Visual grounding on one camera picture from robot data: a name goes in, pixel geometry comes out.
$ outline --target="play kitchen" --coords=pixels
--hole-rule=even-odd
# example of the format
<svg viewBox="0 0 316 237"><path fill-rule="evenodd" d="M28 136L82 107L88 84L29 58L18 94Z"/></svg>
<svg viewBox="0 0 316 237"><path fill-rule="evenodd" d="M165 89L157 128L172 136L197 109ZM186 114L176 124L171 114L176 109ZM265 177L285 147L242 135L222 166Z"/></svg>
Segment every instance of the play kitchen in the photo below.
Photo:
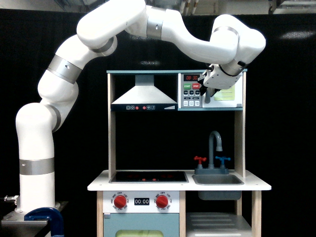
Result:
<svg viewBox="0 0 316 237"><path fill-rule="evenodd" d="M246 72L233 88L214 95L212 91L200 93L198 79L202 74L203 71L197 70L108 72L109 170L104 170L88 186L88 190L97 191L98 237L261 236L261 191L270 190L271 186L245 170ZM175 78L175 99L155 87L154 78L163 75ZM135 86L117 98L116 79L124 76L134 77ZM117 113L125 113L128 119L132 114L126 112L152 111L186 111L192 116L195 111L210 115L214 111L231 111L234 113L233 157L214 155L223 147L220 133L213 130L208 134L206 147L209 157L181 157L194 162L191 169L168 169L168 163L165 170L118 169L121 165L116 146ZM226 168L226 163L232 161L235 167ZM242 191L252 191L251 226L242 216ZM186 212L186 192L197 192L201 202L234 200L235 213Z"/></svg>

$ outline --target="sink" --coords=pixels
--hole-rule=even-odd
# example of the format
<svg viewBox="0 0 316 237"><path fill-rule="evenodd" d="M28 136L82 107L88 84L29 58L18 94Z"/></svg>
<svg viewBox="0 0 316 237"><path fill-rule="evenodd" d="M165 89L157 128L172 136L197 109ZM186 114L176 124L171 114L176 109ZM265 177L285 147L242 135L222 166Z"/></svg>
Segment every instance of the sink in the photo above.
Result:
<svg viewBox="0 0 316 237"><path fill-rule="evenodd" d="M195 174L192 176L198 185L243 185L244 182L232 174Z"/></svg>
<svg viewBox="0 0 316 237"><path fill-rule="evenodd" d="M232 174L195 174L192 176L198 185L243 185L244 182ZM198 191L202 200L239 200L241 191Z"/></svg>

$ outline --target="red knob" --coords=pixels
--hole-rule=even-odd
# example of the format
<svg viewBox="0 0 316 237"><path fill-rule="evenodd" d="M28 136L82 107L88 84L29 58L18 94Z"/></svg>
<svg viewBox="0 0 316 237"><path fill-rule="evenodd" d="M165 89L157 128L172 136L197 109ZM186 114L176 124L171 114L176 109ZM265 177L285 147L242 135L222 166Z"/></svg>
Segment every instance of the red knob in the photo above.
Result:
<svg viewBox="0 0 316 237"><path fill-rule="evenodd" d="M202 158L202 157L196 156L196 157L194 157L194 160L198 160L198 164L202 164L202 161L206 161L207 158L206 157Z"/></svg>
<svg viewBox="0 0 316 237"><path fill-rule="evenodd" d="M168 205L168 198L165 195L159 195L156 199L156 205L160 208L165 208Z"/></svg>
<svg viewBox="0 0 316 237"><path fill-rule="evenodd" d="M123 195L118 195L115 199L114 199L114 206L116 206L117 208L123 208L126 205L126 197L124 197Z"/></svg>

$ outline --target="white countertop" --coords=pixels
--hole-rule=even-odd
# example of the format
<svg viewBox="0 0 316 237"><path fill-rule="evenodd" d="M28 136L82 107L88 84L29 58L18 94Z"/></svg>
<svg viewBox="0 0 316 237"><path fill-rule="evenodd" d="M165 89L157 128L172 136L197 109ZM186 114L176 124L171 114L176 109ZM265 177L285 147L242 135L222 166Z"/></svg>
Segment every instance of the white countertop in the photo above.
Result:
<svg viewBox="0 0 316 237"><path fill-rule="evenodd" d="M197 185L192 176L194 170L182 170L188 178L188 183L109 183L109 171L104 170L89 186L89 191L223 191L223 190L271 190L271 186L246 170L246 177L241 177L234 170L230 170L230 174L235 175L243 185Z"/></svg>

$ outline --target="stovetop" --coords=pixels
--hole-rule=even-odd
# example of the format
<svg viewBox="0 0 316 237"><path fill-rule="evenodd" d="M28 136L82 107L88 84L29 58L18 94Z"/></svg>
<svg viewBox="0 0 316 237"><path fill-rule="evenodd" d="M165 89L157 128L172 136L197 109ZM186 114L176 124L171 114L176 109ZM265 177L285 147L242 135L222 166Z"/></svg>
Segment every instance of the stovetop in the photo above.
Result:
<svg viewBox="0 0 316 237"><path fill-rule="evenodd" d="M109 183L188 183L184 171L118 171Z"/></svg>

